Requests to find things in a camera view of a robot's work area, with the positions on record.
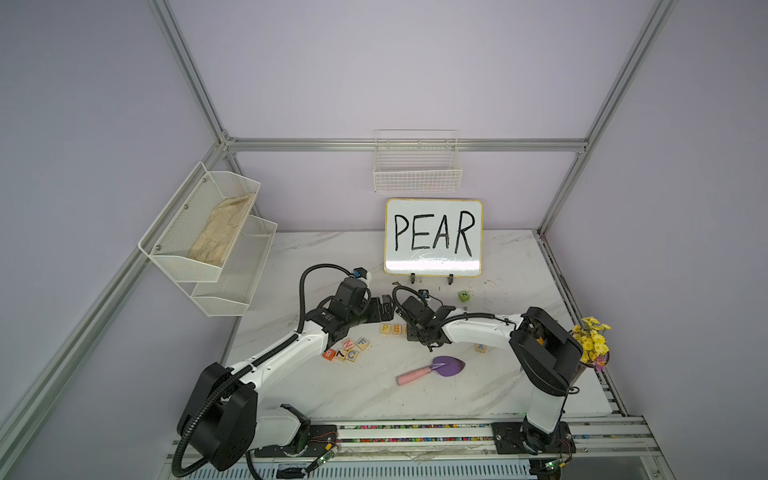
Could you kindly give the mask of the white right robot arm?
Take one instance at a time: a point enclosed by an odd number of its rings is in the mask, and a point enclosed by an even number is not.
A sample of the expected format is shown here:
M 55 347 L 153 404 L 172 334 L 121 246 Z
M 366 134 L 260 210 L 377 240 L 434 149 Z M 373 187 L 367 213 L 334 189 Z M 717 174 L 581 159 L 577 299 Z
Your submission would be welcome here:
M 520 446 L 530 454 L 540 454 L 555 444 L 583 347 L 549 313 L 539 307 L 517 316 L 458 313 L 446 305 L 434 310 L 415 294 L 403 302 L 395 300 L 394 308 L 406 322 L 408 333 L 430 350 L 453 343 L 510 348 L 533 385 L 520 426 Z

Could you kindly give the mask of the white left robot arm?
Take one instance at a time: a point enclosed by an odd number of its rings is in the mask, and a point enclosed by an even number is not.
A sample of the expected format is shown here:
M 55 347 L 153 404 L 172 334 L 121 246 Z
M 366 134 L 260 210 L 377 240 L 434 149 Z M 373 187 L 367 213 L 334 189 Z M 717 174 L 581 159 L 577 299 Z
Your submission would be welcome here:
M 310 273 L 333 269 L 345 274 L 335 294 L 309 311 L 306 280 Z M 265 351 L 233 366 L 214 362 L 199 375 L 177 424 L 180 436 L 171 473 L 184 478 L 206 465 L 222 471 L 253 448 L 259 428 L 259 398 L 311 358 L 347 338 L 361 324 L 389 322 L 395 316 L 392 296 L 375 297 L 369 272 L 332 263 L 308 267 L 298 282 L 296 329 Z

